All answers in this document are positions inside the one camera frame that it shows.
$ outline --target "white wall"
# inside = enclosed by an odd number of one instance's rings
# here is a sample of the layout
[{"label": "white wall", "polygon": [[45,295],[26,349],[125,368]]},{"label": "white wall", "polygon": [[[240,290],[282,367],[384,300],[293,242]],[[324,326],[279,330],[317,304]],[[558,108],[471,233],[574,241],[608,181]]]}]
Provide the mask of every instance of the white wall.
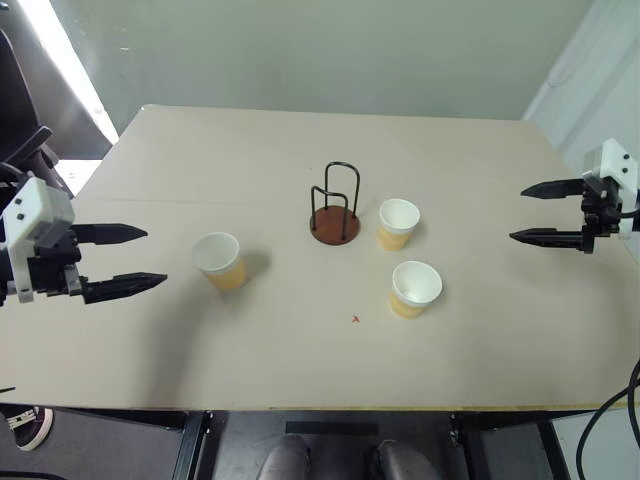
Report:
[{"label": "white wall", "polygon": [[147,103],[518,119],[591,0],[52,0],[116,128]]},{"label": "white wall", "polygon": [[[596,0],[524,115],[575,176],[611,137],[640,161],[639,42],[638,0]],[[640,259],[640,233],[627,247]]]}]

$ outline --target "shoe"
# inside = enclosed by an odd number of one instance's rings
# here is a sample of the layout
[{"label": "shoe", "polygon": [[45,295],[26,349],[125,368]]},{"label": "shoe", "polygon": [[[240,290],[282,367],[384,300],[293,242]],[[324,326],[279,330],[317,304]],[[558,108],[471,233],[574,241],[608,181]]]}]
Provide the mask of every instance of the shoe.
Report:
[{"label": "shoe", "polygon": [[29,452],[44,442],[53,425],[53,410],[50,408],[2,404],[0,413],[13,432],[16,445],[23,452]]},{"label": "shoe", "polygon": [[264,461],[257,480],[308,480],[309,447],[298,435],[285,435]]},{"label": "shoe", "polygon": [[369,480],[440,480],[433,465],[415,448],[385,440],[367,455]]}]

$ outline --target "black chair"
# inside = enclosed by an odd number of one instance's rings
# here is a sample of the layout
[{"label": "black chair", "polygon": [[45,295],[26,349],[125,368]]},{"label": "black chair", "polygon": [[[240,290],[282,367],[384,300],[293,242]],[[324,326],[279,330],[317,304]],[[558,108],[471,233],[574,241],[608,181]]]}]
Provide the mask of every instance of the black chair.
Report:
[{"label": "black chair", "polygon": [[[22,75],[11,42],[0,30],[0,163],[23,172],[32,171],[48,185],[73,194],[53,168],[58,157],[45,145],[53,133],[38,119],[31,94]],[[13,196],[14,176],[0,169],[0,205]]]}]

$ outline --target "brown round base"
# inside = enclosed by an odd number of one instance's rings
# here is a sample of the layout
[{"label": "brown round base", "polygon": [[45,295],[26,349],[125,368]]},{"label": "brown round base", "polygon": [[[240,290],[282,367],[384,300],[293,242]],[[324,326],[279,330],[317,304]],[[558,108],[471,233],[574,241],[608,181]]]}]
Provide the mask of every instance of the brown round base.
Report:
[{"label": "brown round base", "polygon": [[316,210],[316,229],[313,229],[313,217],[309,220],[309,228],[311,235],[316,240],[326,243],[327,245],[344,245],[356,238],[360,232],[360,220],[353,216],[351,210],[347,211],[347,231],[345,238],[342,238],[342,218],[344,215],[344,207],[332,205],[326,210],[324,207]]}]

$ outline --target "cup rim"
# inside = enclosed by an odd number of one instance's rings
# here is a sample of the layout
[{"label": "cup rim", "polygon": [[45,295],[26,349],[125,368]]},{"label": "cup rim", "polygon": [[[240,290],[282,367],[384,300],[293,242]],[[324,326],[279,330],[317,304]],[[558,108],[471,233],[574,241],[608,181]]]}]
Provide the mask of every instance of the cup rim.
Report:
[{"label": "cup rim", "polygon": [[[389,205],[390,203],[400,203],[406,207],[409,207],[409,209],[412,210],[412,213],[415,216],[415,222],[413,222],[412,225],[409,226],[395,226],[392,225],[391,223],[389,223],[389,221],[385,218],[384,214],[383,214],[383,210],[384,207],[386,205]],[[388,198],[387,200],[385,200],[384,202],[382,202],[382,204],[380,205],[380,209],[378,210],[378,216],[380,217],[380,223],[382,223],[382,226],[390,231],[391,233],[396,233],[396,234],[403,234],[403,233],[408,233],[411,230],[413,230],[415,228],[415,226],[418,224],[418,222],[420,221],[420,209],[413,203],[411,203],[409,200],[405,200],[403,198]]]},{"label": "cup rim", "polygon": [[[427,300],[423,300],[421,302],[416,302],[414,300],[411,300],[407,298],[406,295],[404,295],[398,288],[398,285],[396,282],[398,272],[401,268],[406,267],[409,264],[417,264],[417,265],[420,265],[421,267],[426,267],[426,269],[429,270],[430,273],[435,274],[435,278],[437,278],[438,280],[437,287],[434,289],[433,294]],[[429,305],[431,302],[433,302],[436,298],[440,296],[443,288],[442,277],[440,276],[440,273],[438,273],[438,271],[428,263],[419,262],[417,260],[409,260],[407,262],[402,262],[401,264],[397,265],[396,268],[393,269],[393,273],[391,275],[391,284],[393,288],[393,293],[398,297],[398,299],[401,302],[406,303],[407,305],[410,305],[412,307],[424,307],[426,305]]]},{"label": "cup rim", "polygon": [[[207,268],[204,267],[202,265],[198,264],[198,261],[195,258],[195,251],[196,248],[198,247],[198,245],[200,245],[202,242],[210,239],[210,238],[215,238],[215,237],[224,237],[227,239],[232,240],[233,242],[233,255],[231,255],[231,258],[228,262],[222,264],[220,267],[217,268]],[[233,267],[233,265],[235,264],[235,262],[238,260],[238,256],[240,255],[240,243],[238,242],[238,239],[236,237],[234,237],[233,235],[231,235],[230,233],[227,232],[209,232],[205,235],[203,235],[202,237],[200,237],[194,244],[193,247],[191,247],[191,261],[194,264],[194,266],[196,268],[198,268],[199,270],[202,270],[203,272],[207,272],[207,273],[225,273],[228,270],[231,270],[231,267]]]}]

